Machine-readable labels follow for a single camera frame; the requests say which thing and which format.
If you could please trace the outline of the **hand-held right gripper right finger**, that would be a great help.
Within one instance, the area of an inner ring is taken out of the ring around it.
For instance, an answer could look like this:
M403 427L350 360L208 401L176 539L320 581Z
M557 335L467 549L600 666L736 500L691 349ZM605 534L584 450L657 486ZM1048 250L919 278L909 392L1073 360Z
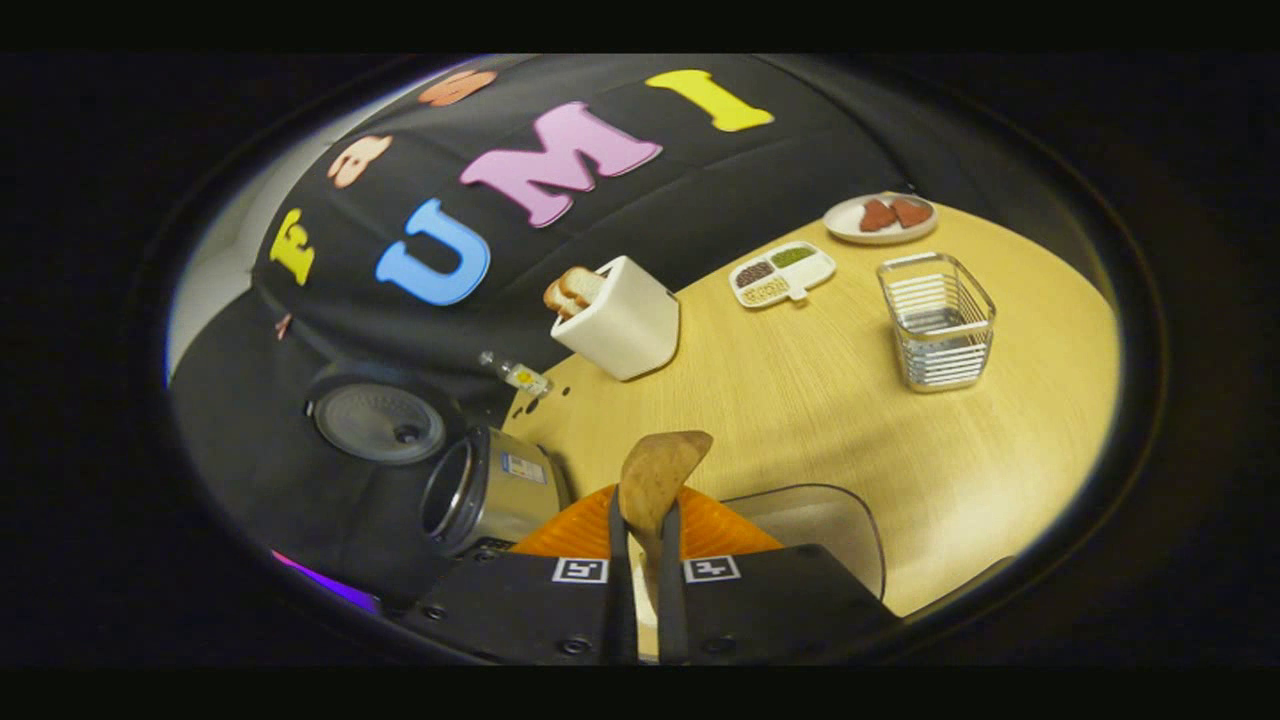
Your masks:
M696 551L677 559L691 519L664 528L657 630L664 665L844 664L902 626L883 601L886 560L868 505L838 487L785 487L728 509L780 542L755 553Z

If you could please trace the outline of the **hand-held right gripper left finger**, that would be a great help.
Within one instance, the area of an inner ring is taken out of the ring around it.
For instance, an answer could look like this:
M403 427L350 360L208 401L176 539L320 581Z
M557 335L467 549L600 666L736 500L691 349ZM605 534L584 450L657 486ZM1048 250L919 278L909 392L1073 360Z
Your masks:
M614 487L508 550L479 547L454 560L396 624L465 662L635 665L631 562Z

